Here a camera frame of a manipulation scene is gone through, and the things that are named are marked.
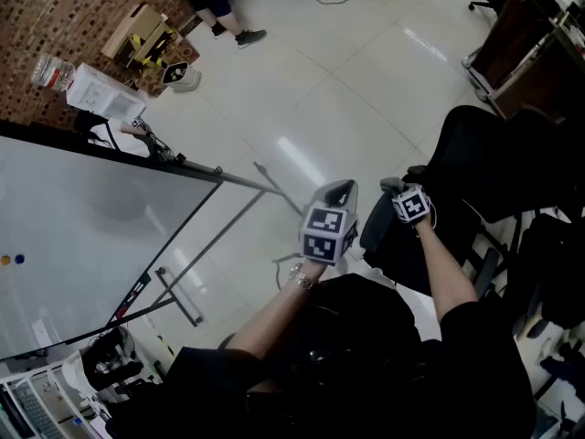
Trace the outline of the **black office chair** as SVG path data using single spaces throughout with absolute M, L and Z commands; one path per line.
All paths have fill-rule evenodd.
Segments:
M 520 230 L 506 245 L 487 224 L 552 207 L 570 220 L 580 218 L 585 160 L 578 149 L 584 141 L 585 130 L 554 124 L 533 109 L 504 120 L 457 106 L 443 122 L 429 163 L 410 167 L 401 179 L 423 187 L 437 215 L 435 231 L 459 264 L 471 264 L 473 251 L 480 257 L 488 248 L 499 252 L 496 277 L 516 257 Z

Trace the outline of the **grey laptop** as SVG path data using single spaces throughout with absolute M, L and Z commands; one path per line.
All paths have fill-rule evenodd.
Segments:
M 0 382 L 0 407 L 22 439 L 66 439 L 26 380 Z

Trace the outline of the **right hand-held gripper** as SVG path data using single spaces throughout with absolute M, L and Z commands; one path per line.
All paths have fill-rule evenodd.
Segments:
M 403 223 L 418 223 L 431 214 L 431 200 L 421 185 L 388 177 L 380 181 L 380 186 L 390 194 L 396 214 Z

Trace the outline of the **dark wooden cabinet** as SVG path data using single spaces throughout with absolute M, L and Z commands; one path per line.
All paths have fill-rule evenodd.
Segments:
M 504 118 L 531 108 L 554 123 L 585 125 L 585 4 L 506 0 L 462 64 L 477 97 Z

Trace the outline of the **person's white trouser leg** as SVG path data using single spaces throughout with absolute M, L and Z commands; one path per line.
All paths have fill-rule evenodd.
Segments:
M 387 278 L 379 268 L 369 265 L 365 261 L 364 255 L 363 249 L 350 248 L 335 265 L 335 270 L 339 275 L 355 273 L 377 284 L 396 290 L 396 283 Z

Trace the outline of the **black backpack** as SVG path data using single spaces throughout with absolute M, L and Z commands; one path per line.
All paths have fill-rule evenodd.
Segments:
M 563 329 L 585 321 L 585 217 L 565 222 L 547 214 L 524 231 L 508 270 L 509 315 L 520 329 L 529 318 Z

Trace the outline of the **brown cardboard box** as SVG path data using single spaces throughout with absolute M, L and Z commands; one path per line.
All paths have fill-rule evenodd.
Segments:
M 103 46 L 101 53 L 125 68 L 133 64 L 166 67 L 163 57 L 182 36 L 166 17 L 145 3 L 135 5 Z

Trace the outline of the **person's right forearm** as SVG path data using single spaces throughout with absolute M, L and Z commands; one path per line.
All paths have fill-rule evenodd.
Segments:
M 423 249 L 438 322 L 455 307 L 478 301 L 472 282 L 446 249 L 427 214 L 415 225 Z

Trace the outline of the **large whiteboard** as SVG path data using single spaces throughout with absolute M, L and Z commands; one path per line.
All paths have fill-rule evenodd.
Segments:
M 216 190 L 140 156 L 0 121 L 0 257 L 11 259 L 0 263 L 0 360 L 105 327 Z

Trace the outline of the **person's black clothing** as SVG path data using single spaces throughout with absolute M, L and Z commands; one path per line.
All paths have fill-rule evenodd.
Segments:
M 490 295 L 423 340 L 394 290 L 319 284 L 265 359 L 183 348 L 163 383 L 111 409 L 114 439 L 530 439 L 536 407 Z

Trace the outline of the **black chair armrest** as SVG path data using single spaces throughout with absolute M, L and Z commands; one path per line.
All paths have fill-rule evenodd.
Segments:
M 359 242 L 364 256 L 377 252 L 388 228 L 397 217 L 393 198 L 389 191 L 383 192 L 367 217 Z
M 475 269 L 473 286 L 479 298 L 485 294 L 492 284 L 498 262 L 499 252 L 494 248 L 488 248 L 484 257 L 480 257 L 476 251 L 472 252 L 471 264 Z

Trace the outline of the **person's left forearm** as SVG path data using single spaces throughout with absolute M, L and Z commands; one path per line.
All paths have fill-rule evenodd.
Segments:
M 305 260 L 303 272 L 318 281 L 326 265 Z M 247 352 L 264 359 L 294 319 L 310 294 L 293 281 L 287 281 L 280 292 L 255 314 L 228 342 L 226 349 Z

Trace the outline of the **clear plastic water bottle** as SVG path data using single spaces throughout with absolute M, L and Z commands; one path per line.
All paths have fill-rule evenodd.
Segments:
M 39 87 L 63 92 L 74 82 L 76 70 L 70 62 L 42 53 L 33 68 L 30 81 Z

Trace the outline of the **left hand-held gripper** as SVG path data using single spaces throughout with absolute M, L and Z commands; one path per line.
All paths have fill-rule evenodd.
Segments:
M 299 230 L 300 255 L 336 266 L 357 236 L 358 185 L 338 180 L 318 188 L 303 207 Z

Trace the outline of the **black whiteboard stand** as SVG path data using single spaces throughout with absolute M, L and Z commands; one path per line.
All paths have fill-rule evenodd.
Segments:
M 153 311 L 163 308 L 169 304 L 176 304 L 181 306 L 176 295 L 174 294 L 175 286 L 181 282 L 181 280 L 196 266 L 199 261 L 207 255 L 208 251 L 211 250 L 215 244 L 223 238 L 231 228 L 249 211 L 254 205 L 256 205 L 261 198 L 266 194 L 272 194 L 279 196 L 285 200 L 285 202 L 292 208 L 292 210 L 299 216 L 303 214 L 302 210 L 293 202 L 293 200 L 282 190 L 282 188 L 271 178 L 265 166 L 254 162 L 256 170 L 269 182 L 268 185 L 252 181 L 251 179 L 235 176 L 225 172 L 220 166 L 211 168 L 209 166 L 203 166 L 191 161 L 186 160 L 183 155 L 179 155 L 177 159 L 172 162 L 164 163 L 164 166 L 169 168 L 169 172 L 172 173 L 183 173 L 189 177 L 209 179 L 211 182 L 217 184 L 220 187 L 224 183 L 233 184 L 239 187 L 245 187 L 256 190 L 257 193 L 254 197 L 209 241 L 209 243 L 189 262 L 183 270 L 175 277 L 175 279 L 165 286 L 164 291 L 155 298 L 154 302 L 146 309 L 137 311 L 131 315 L 128 315 L 129 308 L 133 305 L 137 297 L 143 292 L 144 288 L 150 283 L 151 279 L 149 272 L 153 264 L 162 255 L 163 251 L 168 247 L 166 244 L 163 249 L 157 254 L 154 260 L 147 266 L 147 269 L 139 277 L 138 281 L 134 284 L 132 289 L 126 294 L 122 302 L 116 309 L 116 312 L 112 315 L 111 320 L 102 329 L 119 327 L 127 322 L 133 321 L 134 319 L 148 315 Z

